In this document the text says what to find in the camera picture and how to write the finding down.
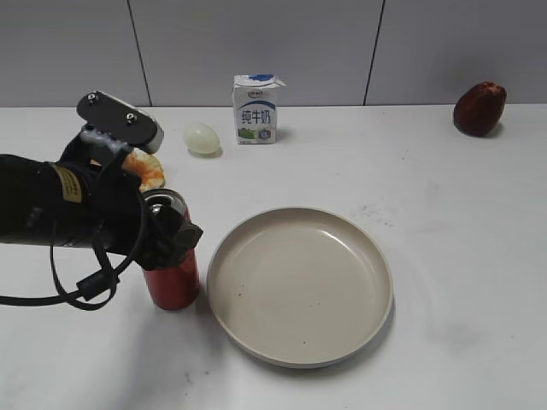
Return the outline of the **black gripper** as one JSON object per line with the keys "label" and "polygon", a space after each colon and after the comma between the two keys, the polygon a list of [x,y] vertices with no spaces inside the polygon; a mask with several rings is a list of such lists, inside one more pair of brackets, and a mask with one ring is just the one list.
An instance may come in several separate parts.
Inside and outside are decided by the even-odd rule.
{"label": "black gripper", "polygon": [[[40,164],[40,244],[90,248],[100,243],[115,255],[142,247],[147,226],[138,192],[140,178],[125,171],[129,151],[74,137],[55,162]],[[203,230],[193,224],[181,200],[147,200],[150,211],[140,266],[177,267],[197,246]]]}

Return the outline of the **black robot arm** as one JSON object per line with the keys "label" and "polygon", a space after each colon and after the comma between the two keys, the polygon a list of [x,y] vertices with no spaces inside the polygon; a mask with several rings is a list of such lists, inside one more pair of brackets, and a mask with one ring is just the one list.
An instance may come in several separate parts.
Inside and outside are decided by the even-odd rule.
{"label": "black robot arm", "polygon": [[75,137],[57,161],[2,155],[2,243],[100,243],[147,270],[178,265],[203,231],[165,202],[151,209],[140,177],[123,167],[130,152],[127,144],[112,150]]}

